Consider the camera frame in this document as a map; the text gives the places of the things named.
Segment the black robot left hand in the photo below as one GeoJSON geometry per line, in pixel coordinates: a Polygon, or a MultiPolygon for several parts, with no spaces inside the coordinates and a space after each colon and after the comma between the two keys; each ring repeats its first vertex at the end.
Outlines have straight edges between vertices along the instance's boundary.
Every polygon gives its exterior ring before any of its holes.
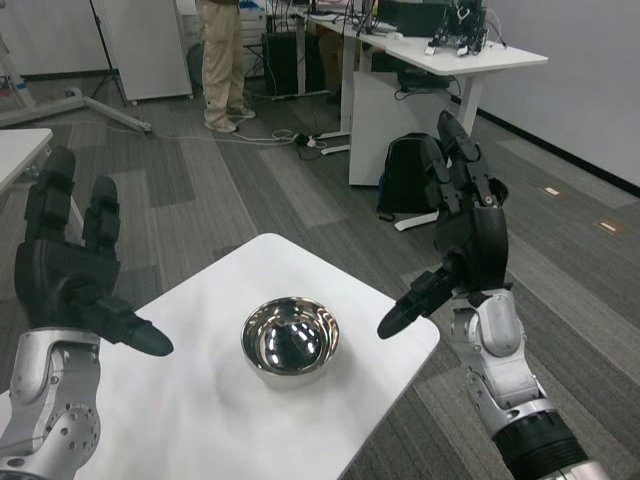
{"type": "Polygon", "coordinates": [[[76,157],[55,148],[29,189],[24,241],[15,260],[16,294],[35,328],[74,328],[163,357],[171,340],[133,306],[115,295],[120,272],[116,244],[120,233],[117,187],[96,178],[82,227],[82,241],[65,238],[72,207],[76,157]]]}

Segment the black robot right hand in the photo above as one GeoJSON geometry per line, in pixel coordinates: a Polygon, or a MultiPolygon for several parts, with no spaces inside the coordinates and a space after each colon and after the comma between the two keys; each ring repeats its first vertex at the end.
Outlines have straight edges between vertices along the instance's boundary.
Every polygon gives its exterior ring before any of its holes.
{"type": "Polygon", "coordinates": [[[377,328],[381,339],[429,316],[457,293],[504,286],[508,235],[502,205],[508,188],[449,111],[439,114],[437,130],[438,139],[420,141],[418,159],[426,205],[438,214],[434,246],[442,264],[419,276],[383,317],[377,328]]]}

